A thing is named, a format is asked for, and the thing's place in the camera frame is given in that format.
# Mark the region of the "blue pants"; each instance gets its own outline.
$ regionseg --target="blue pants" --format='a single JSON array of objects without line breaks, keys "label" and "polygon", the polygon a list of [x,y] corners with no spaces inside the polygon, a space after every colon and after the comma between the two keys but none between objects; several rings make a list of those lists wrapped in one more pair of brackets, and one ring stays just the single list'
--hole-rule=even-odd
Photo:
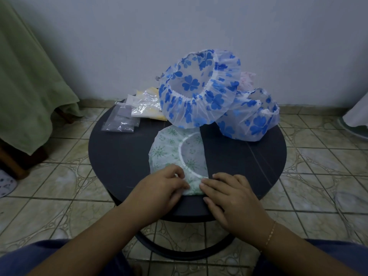
[{"label": "blue pants", "polygon": [[[0,258],[0,276],[21,276],[27,274],[68,241],[68,239],[39,241],[2,256]],[[307,241],[362,275],[368,275],[367,247],[343,241],[312,239]],[[131,276],[132,270],[122,252],[119,252],[99,275]],[[253,275],[285,274],[269,262],[264,255],[261,255],[254,268]]]}]

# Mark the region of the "black round table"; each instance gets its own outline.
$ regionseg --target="black round table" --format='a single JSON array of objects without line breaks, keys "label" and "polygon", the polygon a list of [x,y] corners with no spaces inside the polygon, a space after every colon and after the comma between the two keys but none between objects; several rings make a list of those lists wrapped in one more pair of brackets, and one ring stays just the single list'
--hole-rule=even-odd
[{"label": "black round table", "polygon": [[[142,118],[140,126],[135,128],[134,133],[101,131],[111,111],[112,108],[94,126],[90,135],[88,153],[94,172],[115,204],[119,205],[136,184],[150,174],[148,152],[157,133],[171,124],[168,121]],[[264,197],[279,179],[286,162],[286,144],[278,126],[269,130],[257,142],[227,138],[221,134],[216,123],[201,126],[200,133],[209,175],[220,171],[242,174],[248,179],[258,199]],[[162,219],[180,223],[214,220],[203,201],[203,195],[183,196]],[[226,248],[234,239],[229,234],[209,248],[193,252],[178,252],[155,244],[141,232],[136,237],[155,253],[181,261],[199,260],[214,255]]]}]

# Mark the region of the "gold bracelet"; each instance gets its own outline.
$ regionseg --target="gold bracelet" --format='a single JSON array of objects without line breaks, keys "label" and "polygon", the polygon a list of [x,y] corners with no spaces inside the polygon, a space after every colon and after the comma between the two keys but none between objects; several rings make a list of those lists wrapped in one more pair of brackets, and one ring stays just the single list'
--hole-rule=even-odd
[{"label": "gold bracelet", "polygon": [[264,246],[263,250],[267,248],[267,245],[268,245],[268,243],[270,242],[272,235],[274,234],[275,227],[276,227],[276,221],[274,221],[274,225],[272,226],[271,233],[270,233],[270,235],[268,236],[268,239],[267,239],[266,245]]}]

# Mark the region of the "hand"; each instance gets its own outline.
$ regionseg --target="hand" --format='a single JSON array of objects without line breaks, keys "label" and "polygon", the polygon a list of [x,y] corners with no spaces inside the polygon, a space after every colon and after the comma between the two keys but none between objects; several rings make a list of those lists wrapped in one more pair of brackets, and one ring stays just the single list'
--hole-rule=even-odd
[{"label": "hand", "polygon": [[129,222],[137,231],[156,222],[177,204],[182,192],[190,188],[184,176],[181,167],[171,164],[146,176],[136,185],[119,207],[130,213]]},{"label": "hand", "polygon": [[274,221],[263,209],[248,180],[242,175],[223,172],[212,177],[214,179],[202,179],[200,189],[208,195],[204,201],[214,218],[228,232],[262,250]]}]

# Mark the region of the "green cloth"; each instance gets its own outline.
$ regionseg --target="green cloth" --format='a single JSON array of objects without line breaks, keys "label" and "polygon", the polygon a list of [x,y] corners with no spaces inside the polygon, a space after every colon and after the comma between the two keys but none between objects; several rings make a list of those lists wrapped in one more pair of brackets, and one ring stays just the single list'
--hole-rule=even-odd
[{"label": "green cloth", "polygon": [[7,0],[0,0],[0,89],[0,138],[29,155],[50,137],[55,108],[81,116],[78,97]]}]

